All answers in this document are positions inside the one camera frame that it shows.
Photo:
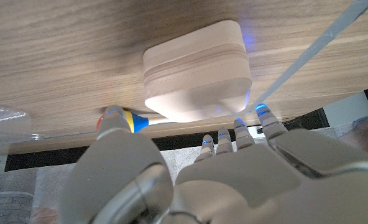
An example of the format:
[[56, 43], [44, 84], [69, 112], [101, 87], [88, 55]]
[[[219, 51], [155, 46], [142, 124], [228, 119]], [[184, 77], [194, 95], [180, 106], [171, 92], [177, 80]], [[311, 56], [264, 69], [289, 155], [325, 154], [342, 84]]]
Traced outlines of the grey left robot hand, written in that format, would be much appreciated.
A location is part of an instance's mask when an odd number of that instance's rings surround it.
[[243, 120], [173, 179], [127, 111], [106, 108], [94, 143], [62, 190], [59, 223], [368, 223], [368, 152], [256, 108], [265, 138]]

